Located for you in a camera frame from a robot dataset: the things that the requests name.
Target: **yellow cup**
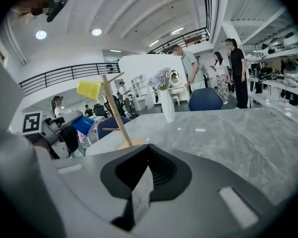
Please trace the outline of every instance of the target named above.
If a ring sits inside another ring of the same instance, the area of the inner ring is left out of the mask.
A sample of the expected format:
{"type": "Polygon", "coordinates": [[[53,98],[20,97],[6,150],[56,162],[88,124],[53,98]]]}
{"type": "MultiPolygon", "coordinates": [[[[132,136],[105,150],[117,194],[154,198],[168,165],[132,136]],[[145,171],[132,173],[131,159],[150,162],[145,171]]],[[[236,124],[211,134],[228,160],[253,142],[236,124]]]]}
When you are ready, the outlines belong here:
{"type": "Polygon", "coordinates": [[[98,93],[101,87],[100,82],[80,81],[77,86],[77,93],[97,100],[98,93]]]}

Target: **white stool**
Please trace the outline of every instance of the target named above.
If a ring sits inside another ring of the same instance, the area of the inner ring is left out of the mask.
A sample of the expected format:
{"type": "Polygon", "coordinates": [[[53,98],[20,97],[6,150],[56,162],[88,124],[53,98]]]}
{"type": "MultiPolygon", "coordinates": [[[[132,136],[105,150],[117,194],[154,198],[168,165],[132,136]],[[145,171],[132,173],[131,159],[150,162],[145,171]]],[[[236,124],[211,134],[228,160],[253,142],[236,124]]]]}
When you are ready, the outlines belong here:
{"type": "Polygon", "coordinates": [[[179,96],[178,95],[172,95],[172,100],[175,100],[178,102],[178,106],[180,105],[179,96]]]}

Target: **ceiling light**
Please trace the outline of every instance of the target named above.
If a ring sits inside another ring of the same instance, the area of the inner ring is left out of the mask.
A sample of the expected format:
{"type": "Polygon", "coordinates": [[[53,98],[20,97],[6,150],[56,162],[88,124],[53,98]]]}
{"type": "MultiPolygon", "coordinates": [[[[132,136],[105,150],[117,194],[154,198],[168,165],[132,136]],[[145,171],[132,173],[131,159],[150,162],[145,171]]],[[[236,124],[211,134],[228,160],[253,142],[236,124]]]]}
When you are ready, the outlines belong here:
{"type": "Polygon", "coordinates": [[[46,32],[44,30],[40,30],[35,35],[36,39],[43,40],[46,37],[46,32]]]}
{"type": "Polygon", "coordinates": [[[151,44],[149,45],[149,47],[153,46],[153,45],[156,44],[157,42],[159,42],[159,40],[157,40],[157,41],[151,43],[151,44]]]}
{"type": "Polygon", "coordinates": [[[184,29],[184,27],[179,28],[178,30],[173,31],[171,34],[175,34],[176,32],[180,32],[184,29]]]}
{"type": "Polygon", "coordinates": [[[99,28],[94,29],[92,31],[92,35],[94,35],[94,36],[101,35],[101,29],[99,29],[99,28]]]}

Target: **metal railing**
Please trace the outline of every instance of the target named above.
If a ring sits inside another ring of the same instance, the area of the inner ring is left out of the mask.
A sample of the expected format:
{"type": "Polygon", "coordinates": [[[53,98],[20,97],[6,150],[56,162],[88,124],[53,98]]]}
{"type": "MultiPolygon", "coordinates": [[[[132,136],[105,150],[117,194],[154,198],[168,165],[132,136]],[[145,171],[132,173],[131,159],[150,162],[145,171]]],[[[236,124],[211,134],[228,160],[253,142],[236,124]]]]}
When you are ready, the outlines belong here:
{"type": "Polygon", "coordinates": [[[206,27],[194,30],[192,32],[186,33],[179,37],[168,41],[159,47],[151,50],[148,54],[171,54],[174,45],[179,45],[180,47],[187,47],[189,45],[195,45],[203,41],[208,41],[209,35],[206,31],[206,27]]]}
{"type": "Polygon", "coordinates": [[[204,0],[204,1],[205,1],[205,15],[206,15],[207,29],[210,32],[211,18],[212,18],[212,0],[204,0]]]}
{"type": "Polygon", "coordinates": [[[49,86],[81,77],[120,73],[117,63],[87,63],[50,70],[19,83],[25,96],[49,86]]]}

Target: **flower vase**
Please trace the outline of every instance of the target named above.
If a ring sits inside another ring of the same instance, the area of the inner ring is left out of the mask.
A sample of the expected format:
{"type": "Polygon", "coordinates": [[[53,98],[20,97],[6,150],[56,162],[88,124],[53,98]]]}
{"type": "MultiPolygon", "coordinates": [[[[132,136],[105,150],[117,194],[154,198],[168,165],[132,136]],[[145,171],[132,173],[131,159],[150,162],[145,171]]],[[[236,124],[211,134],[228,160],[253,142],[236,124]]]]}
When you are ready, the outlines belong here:
{"type": "Polygon", "coordinates": [[[171,95],[168,90],[159,90],[162,111],[167,122],[174,122],[175,113],[171,95]]]}

